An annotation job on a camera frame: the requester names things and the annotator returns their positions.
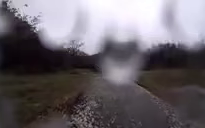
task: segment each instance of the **sky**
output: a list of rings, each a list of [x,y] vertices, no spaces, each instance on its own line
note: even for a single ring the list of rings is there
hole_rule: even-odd
[[[199,38],[205,38],[205,0],[176,0],[173,7],[176,9],[177,29],[171,31],[163,23],[168,0],[12,1],[21,13],[31,16],[42,13],[39,28],[44,30],[44,41],[59,45],[75,34],[74,37],[85,43],[83,49],[89,54],[98,52],[103,42],[101,39],[112,32],[114,37],[121,39],[134,35],[145,48],[171,39],[191,45]],[[74,27],[78,14],[86,22],[79,33]]]

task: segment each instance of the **wet road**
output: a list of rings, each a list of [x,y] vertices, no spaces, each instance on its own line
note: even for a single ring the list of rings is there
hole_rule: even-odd
[[[136,84],[111,85],[99,77],[91,84],[73,108],[72,127],[186,127],[170,105]]]

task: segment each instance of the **overcast sky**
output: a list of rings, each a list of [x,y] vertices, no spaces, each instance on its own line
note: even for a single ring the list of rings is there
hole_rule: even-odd
[[[47,38],[64,40],[71,32],[78,10],[87,14],[87,29],[82,35],[84,50],[95,53],[104,30],[117,27],[120,31],[137,31],[143,46],[170,40],[171,34],[163,25],[165,0],[12,0],[22,13],[38,15]],[[205,37],[205,0],[177,0],[176,16],[179,30],[177,40],[193,42]]]

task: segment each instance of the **treeline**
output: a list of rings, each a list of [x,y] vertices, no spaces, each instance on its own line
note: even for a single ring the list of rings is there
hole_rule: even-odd
[[[0,37],[0,71],[45,73],[83,67],[79,63],[87,54],[76,48],[78,42],[70,42],[62,50],[47,49],[37,34],[37,17],[20,16],[17,9],[9,7],[9,1],[2,2],[1,11],[12,27],[7,35]]]
[[[19,16],[18,10],[2,2],[2,13],[13,23],[10,32],[0,37],[0,71],[15,73],[45,73],[71,68],[98,70],[100,54],[92,56],[80,51],[83,45],[71,41],[61,50],[45,48],[37,34],[38,17]],[[165,68],[201,68],[205,69],[205,41],[200,47],[187,49],[182,44],[159,44],[143,53],[145,70]]]
[[[196,49],[183,44],[159,44],[145,53],[145,69],[189,68],[205,69],[205,41]]]

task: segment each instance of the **grass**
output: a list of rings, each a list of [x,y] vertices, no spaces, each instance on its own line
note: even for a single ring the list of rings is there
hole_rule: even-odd
[[[138,83],[152,92],[188,85],[205,87],[205,70],[143,71]]]
[[[85,71],[31,76],[0,75],[0,87],[4,95],[15,103],[19,124],[26,125],[39,115],[47,115],[58,102],[65,102],[84,89],[88,78]]]

